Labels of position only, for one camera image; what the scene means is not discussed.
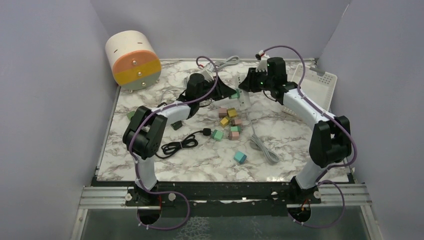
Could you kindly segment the black power strip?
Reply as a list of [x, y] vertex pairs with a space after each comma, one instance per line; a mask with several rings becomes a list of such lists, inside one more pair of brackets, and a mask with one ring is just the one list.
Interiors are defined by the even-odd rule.
[[171, 124], [171, 127], [174, 131], [177, 131], [177, 130], [179, 130], [180, 128], [183, 127], [183, 122], [181, 120], [176, 121], [176, 122]]

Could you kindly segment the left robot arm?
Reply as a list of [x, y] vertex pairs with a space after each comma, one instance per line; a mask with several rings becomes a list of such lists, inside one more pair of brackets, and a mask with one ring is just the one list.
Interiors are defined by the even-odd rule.
[[171, 104], [157, 108], [140, 106], [130, 119], [122, 141], [133, 157], [136, 185], [141, 188], [138, 199], [144, 205], [157, 200], [155, 157], [166, 126], [193, 117], [204, 100], [219, 101], [235, 94], [236, 90], [222, 82], [219, 76], [207, 80], [201, 73], [188, 77], [186, 89]]

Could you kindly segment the white power strip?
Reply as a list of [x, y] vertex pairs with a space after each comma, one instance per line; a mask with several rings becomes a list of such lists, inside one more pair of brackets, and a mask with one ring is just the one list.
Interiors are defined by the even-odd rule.
[[237, 76], [233, 78], [235, 90], [238, 91], [239, 93], [238, 102], [240, 105], [240, 110], [242, 111], [248, 110], [252, 106], [249, 93], [240, 88], [240, 84], [245, 80], [245, 78], [246, 78], [246, 75], [243, 73], [238, 74]]

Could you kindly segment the green plug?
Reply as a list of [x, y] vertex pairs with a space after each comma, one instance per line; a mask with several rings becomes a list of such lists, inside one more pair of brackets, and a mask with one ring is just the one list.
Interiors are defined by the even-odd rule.
[[231, 96], [229, 96], [229, 99], [239, 99], [240, 96], [241, 96], [240, 95], [240, 91], [237, 89], [234, 94], [232, 94]]
[[221, 131], [221, 130], [217, 130], [217, 129], [215, 129], [215, 130], [213, 131], [213, 133], [212, 133], [211, 137], [212, 137], [215, 141], [220, 142], [220, 141], [223, 139], [223, 137], [224, 137], [224, 132], [223, 132], [223, 131]]

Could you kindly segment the pink plug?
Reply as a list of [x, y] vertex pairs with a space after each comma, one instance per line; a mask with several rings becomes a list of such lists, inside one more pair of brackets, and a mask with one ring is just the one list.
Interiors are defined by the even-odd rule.
[[239, 131], [230, 131], [228, 134], [229, 140], [238, 140], [240, 138], [240, 132]]
[[221, 108], [218, 109], [218, 117], [220, 119], [225, 118], [227, 116], [228, 116], [228, 112], [227, 112], [226, 108], [221, 107]]
[[243, 123], [243, 121], [241, 119], [239, 119], [239, 118], [233, 118], [231, 120], [231, 125], [232, 126], [241, 126], [242, 123]]

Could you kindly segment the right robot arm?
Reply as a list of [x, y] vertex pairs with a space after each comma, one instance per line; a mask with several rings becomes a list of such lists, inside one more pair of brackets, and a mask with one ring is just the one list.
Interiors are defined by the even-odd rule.
[[262, 58], [256, 67], [235, 78], [236, 86], [246, 93], [269, 91], [279, 104], [292, 110], [312, 130], [310, 160], [294, 177], [288, 190], [289, 199], [300, 204], [309, 196], [329, 166], [342, 162], [352, 154], [350, 121], [335, 116], [310, 100], [298, 83], [288, 81], [286, 62], [281, 57]]

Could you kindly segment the yellow plug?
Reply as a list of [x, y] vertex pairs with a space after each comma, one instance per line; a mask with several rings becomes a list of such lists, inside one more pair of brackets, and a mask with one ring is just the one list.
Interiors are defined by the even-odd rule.
[[219, 121], [219, 124], [222, 128], [225, 128], [226, 126], [229, 125], [230, 121], [231, 119], [228, 116], [225, 116]]
[[229, 118], [236, 118], [238, 116], [237, 110], [235, 108], [228, 108], [227, 109], [227, 116]]

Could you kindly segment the green power strip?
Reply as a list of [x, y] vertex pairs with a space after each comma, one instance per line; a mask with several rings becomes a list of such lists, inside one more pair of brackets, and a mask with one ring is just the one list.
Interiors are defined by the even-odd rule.
[[135, 115], [135, 111], [130, 111], [126, 114], [126, 116], [129, 120], [131, 120], [134, 115]]

